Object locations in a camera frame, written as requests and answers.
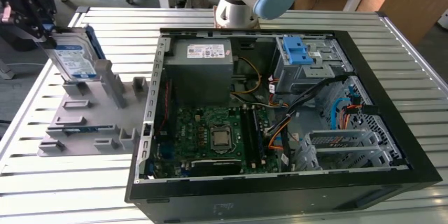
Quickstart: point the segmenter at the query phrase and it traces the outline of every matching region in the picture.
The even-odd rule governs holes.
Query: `power supply label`
[[[191,44],[186,49],[186,58],[223,58],[223,45]]]
[[[85,51],[81,46],[57,45],[54,51],[58,62],[70,76],[79,79],[95,77],[91,63],[83,58]]]

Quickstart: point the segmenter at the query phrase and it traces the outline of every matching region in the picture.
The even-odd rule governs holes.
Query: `green motherboard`
[[[241,160],[241,174],[277,171],[274,155],[262,156],[262,166],[245,163],[243,134],[239,110],[242,108],[178,108],[175,121],[174,160]],[[263,108],[255,109],[259,130],[269,126]]]

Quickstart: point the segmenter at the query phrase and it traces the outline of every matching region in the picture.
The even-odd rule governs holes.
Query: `motherboard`
[[[255,131],[249,132],[247,123]],[[275,157],[262,148],[267,126],[263,108],[178,108],[174,142],[167,148],[171,162],[163,163],[162,170],[169,177],[275,172]]]

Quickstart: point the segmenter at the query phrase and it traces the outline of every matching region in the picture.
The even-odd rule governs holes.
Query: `sticker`
[[[291,135],[291,138],[293,138],[295,141],[298,141],[298,133],[291,133],[290,135]]]
[[[81,46],[57,45],[54,52],[67,75],[81,79],[95,77],[90,61],[82,57],[85,52]]]
[[[285,165],[289,165],[289,159],[285,154],[281,154],[281,161],[285,163]]]
[[[186,58],[223,58],[223,45],[189,45]]]
[[[307,55],[311,57],[321,57],[319,52],[307,52]]]
[[[274,94],[274,85],[269,84],[269,93]]]
[[[79,132],[79,129],[63,129],[65,132]]]

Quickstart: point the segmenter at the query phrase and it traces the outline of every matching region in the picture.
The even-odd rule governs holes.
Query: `blue hard drive label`
[[[54,51],[67,75],[77,79],[95,77],[91,62],[83,57],[85,51],[79,45],[57,45]]]

